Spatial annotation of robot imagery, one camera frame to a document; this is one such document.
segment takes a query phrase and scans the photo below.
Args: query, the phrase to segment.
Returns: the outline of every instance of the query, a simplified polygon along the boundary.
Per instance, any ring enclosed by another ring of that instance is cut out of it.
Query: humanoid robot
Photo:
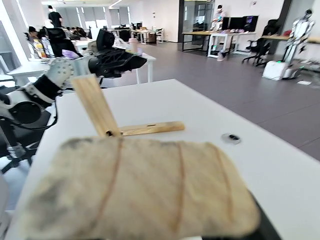
[[[286,43],[285,54],[282,60],[283,62],[288,63],[289,66],[292,64],[292,60],[298,48],[301,47],[299,53],[302,53],[306,49],[308,37],[316,23],[315,21],[310,20],[311,16],[312,11],[309,9],[305,12],[304,17],[296,19],[293,23],[292,32]]]
[[[301,73],[300,67],[293,65],[293,59],[299,50],[299,54],[306,50],[310,32],[315,21],[310,20],[312,10],[305,11],[302,18],[293,22],[292,32],[286,43],[285,53],[280,62],[270,61],[264,69],[263,76],[269,79],[294,79]]]

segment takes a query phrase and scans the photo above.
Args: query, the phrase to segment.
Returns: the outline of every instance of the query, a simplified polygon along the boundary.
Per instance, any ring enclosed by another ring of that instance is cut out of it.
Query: white desk
[[[224,38],[223,42],[223,50],[226,50],[228,48],[228,38],[232,38],[231,41],[233,40],[234,37],[236,37],[236,43],[235,43],[235,49],[233,51],[234,54],[247,54],[246,52],[239,51],[238,46],[239,46],[239,39],[241,36],[252,36],[255,40],[256,32],[248,32],[248,33],[212,33],[210,35],[209,39],[209,47],[208,47],[208,57],[210,58],[217,58],[217,55],[211,54],[212,46],[218,46],[219,45],[219,38]]]
[[[141,31],[138,31],[138,30],[131,30],[131,34],[132,33],[136,33],[138,35],[141,35],[140,36],[140,39],[141,39],[141,44],[147,44],[147,35],[149,34],[157,34],[157,33],[162,33],[163,31],[156,31],[156,30],[141,30]]]
[[[76,50],[78,53],[82,54],[83,50],[82,48],[88,48],[89,43],[91,43],[93,40],[73,40],[73,45],[76,47]]]
[[[120,127],[168,121],[183,121],[186,127],[184,131],[131,138],[211,142],[219,146],[233,159],[283,240],[320,239],[317,160],[176,80],[103,92]],[[70,138],[97,135],[75,93],[59,97],[57,106],[58,123],[44,133],[5,240],[25,240],[19,237],[17,219],[58,146]],[[225,133],[238,135],[242,143],[225,143]]]
[[[154,61],[156,61],[157,59],[146,53],[142,53],[142,57],[146,59],[146,64],[148,67],[148,83],[152,83],[154,81]],[[137,84],[141,83],[139,79],[139,71],[140,71],[139,68],[135,70]]]
[[[23,86],[29,83],[29,77],[39,77],[44,71],[49,70],[49,64],[42,64],[40,61],[29,61],[17,69],[8,72],[7,74],[16,79],[17,85]]]
[[[148,67],[148,82],[151,83],[153,82],[153,79],[154,79],[154,61],[156,61],[157,59],[146,53],[143,53],[142,57],[147,59],[146,64]],[[29,83],[27,78],[39,77],[45,71],[49,70],[49,68],[50,68],[49,64],[42,64],[40,61],[29,61],[27,64],[24,64],[18,67],[17,69],[9,72],[8,75],[14,77],[19,86],[23,86]],[[136,69],[135,73],[136,73],[136,82],[140,84],[139,69]]]

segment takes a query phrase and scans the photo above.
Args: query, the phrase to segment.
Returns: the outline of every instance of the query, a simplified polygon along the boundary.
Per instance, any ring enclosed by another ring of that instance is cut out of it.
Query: gray floor
[[[320,160],[320,79],[304,74],[299,80],[274,81],[262,78],[263,68],[241,64],[244,56],[217,62],[199,52],[181,52],[176,43],[141,45],[144,52],[157,58],[154,80],[177,79],[208,98],[231,109],[251,122],[279,136]],[[147,67],[140,70],[147,82]],[[104,87],[137,84],[135,72],[122,78],[107,79]],[[0,168],[6,161],[0,159]],[[28,174],[28,163],[10,170],[5,179],[10,186],[7,209],[14,209]]]

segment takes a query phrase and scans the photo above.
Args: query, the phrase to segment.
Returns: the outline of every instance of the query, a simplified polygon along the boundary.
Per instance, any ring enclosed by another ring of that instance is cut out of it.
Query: white box
[[[267,79],[279,81],[284,77],[287,69],[288,64],[286,62],[270,61],[266,64],[262,76]]]

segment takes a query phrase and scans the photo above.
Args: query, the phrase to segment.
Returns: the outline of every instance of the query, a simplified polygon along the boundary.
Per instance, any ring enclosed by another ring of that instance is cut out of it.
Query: wooden stick
[[[185,125],[181,121],[151,123],[136,126],[124,126],[120,128],[123,136],[155,134],[185,130]]]
[[[76,94],[80,98],[86,112],[100,137],[121,136],[117,122],[103,95],[94,74],[74,78],[71,81]]]

